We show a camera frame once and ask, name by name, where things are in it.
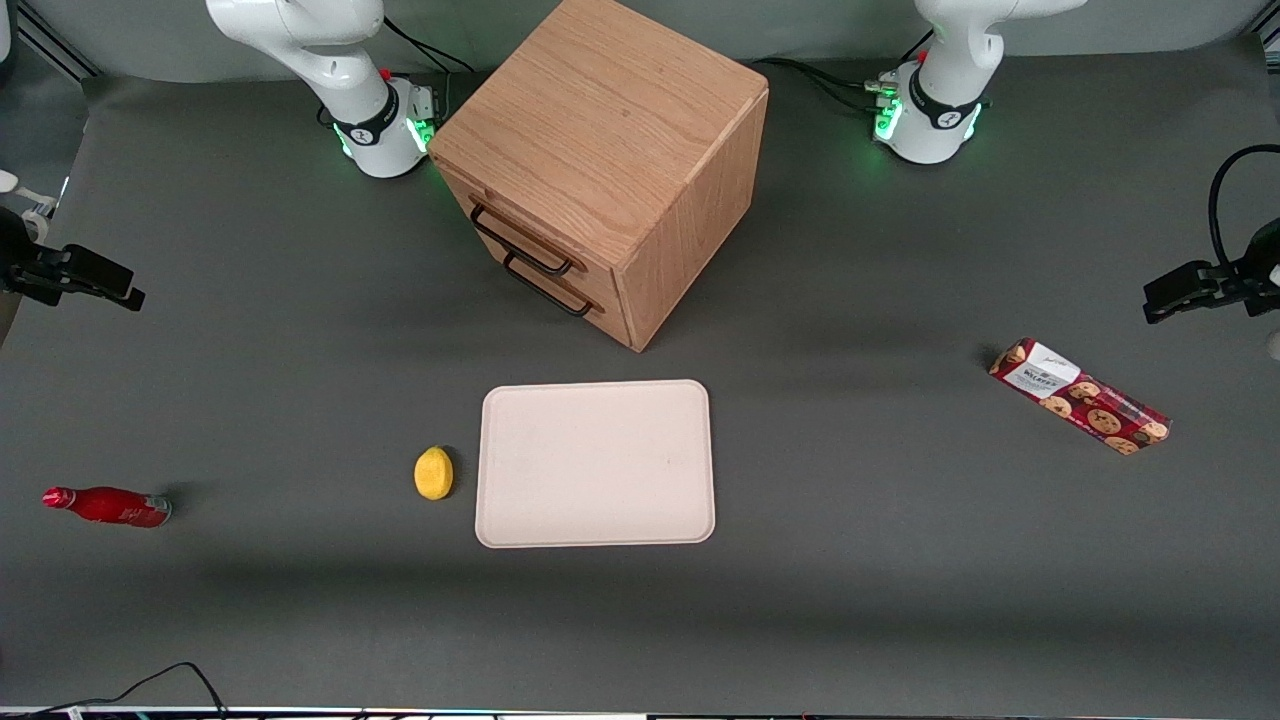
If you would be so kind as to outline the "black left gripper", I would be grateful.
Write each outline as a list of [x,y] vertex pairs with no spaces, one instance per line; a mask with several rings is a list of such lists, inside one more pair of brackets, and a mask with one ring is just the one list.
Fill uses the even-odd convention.
[[1144,286],[1148,324],[1190,310],[1212,309],[1219,292],[1226,304],[1243,304],[1248,316],[1279,309],[1279,220],[1258,228],[1244,254],[1234,261],[1228,259],[1221,232],[1215,225],[1213,252],[1222,272],[1219,284],[1212,263],[1189,261]]

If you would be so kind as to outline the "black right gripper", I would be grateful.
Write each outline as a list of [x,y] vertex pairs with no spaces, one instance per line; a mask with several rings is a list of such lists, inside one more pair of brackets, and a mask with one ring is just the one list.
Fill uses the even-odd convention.
[[[74,282],[63,283],[64,275]],[[64,251],[45,247],[29,237],[19,215],[1,208],[1,290],[26,297],[40,297],[50,307],[65,295],[82,293],[104,299],[129,311],[138,311],[145,292],[132,287],[134,273],[128,268],[79,245]]]

